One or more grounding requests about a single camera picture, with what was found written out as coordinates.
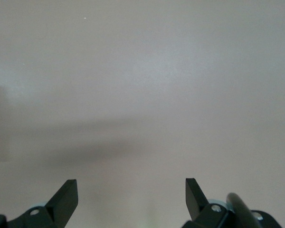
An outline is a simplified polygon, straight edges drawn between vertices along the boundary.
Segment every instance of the bolt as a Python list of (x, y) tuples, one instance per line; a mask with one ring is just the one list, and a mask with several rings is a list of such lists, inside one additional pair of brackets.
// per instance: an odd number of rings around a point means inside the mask
[(264, 219), (263, 216), (258, 212), (252, 212), (252, 214), (259, 221)]
[(35, 209), (35, 210), (32, 210), (31, 212), (30, 212), (30, 215), (36, 215), (36, 214), (38, 214), (39, 213), (39, 210), (38, 209)]
[(220, 206), (219, 205), (212, 205), (212, 207), (211, 207), (211, 209), (213, 210), (213, 211), (216, 211), (216, 212), (221, 212), (222, 211), (222, 209), (220, 208)]

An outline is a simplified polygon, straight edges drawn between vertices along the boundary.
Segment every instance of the gray surface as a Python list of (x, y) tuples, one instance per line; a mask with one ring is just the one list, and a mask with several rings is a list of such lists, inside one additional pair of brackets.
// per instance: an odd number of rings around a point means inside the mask
[(0, 0), (0, 154), (9, 219), (177, 228), (195, 177), (285, 228), (285, 1)]

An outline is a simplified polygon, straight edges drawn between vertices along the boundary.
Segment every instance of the silver screw head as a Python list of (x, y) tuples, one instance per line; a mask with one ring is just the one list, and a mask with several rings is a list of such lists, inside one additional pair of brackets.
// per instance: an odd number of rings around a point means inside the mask
[(220, 206), (219, 205), (212, 205), (212, 207), (211, 207), (211, 209), (213, 210), (213, 211), (216, 211), (216, 212), (221, 212), (222, 211), (222, 209), (220, 208)]
[(30, 215), (36, 215), (39, 213), (39, 210), (38, 209), (35, 209), (35, 210), (32, 210), (29, 214)]
[(258, 212), (252, 212), (252, 214), (259, 221), (264, 219), (263, 216)]

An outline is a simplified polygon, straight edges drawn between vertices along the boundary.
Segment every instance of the screw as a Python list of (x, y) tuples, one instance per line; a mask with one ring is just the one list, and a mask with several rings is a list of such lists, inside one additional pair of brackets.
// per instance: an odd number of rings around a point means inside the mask
[(38, 209), (35, 209), (35, 210), (32, 210), (31, 212), (30, 212), (30, 215), (36, 215), (36, 214), (38, 214), (39, 213), (39, 210)]
[(263, 220), (263, 216), (258, 213), (258, 212), (252, 212), (253, 216), (257, 219), (257, 220)]
[(213, 210), (213, 211), (216, 211), (216, 212), (221, 212), (222, 211), (222, 209), (220, 208), (220, 206), (219, 205), (212, 205), (212, 207), (211, 207), (211, 209)]

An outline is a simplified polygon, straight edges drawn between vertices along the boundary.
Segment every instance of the black metal bracket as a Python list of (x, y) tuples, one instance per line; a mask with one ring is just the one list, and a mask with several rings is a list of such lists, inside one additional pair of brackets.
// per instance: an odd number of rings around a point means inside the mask
[(9, 222), (0, 215), (0, 228), (64, 228), (77, 205), (77, 181), (67, 180), (44, 207), (31, 208)]
[(194, 178), (186, 179), (186, 204), (192, 221), (182, 228), (282, 228), (263, 211), (250, 211), (241, 198), (230, 193), (227, 205), (209, 203)]

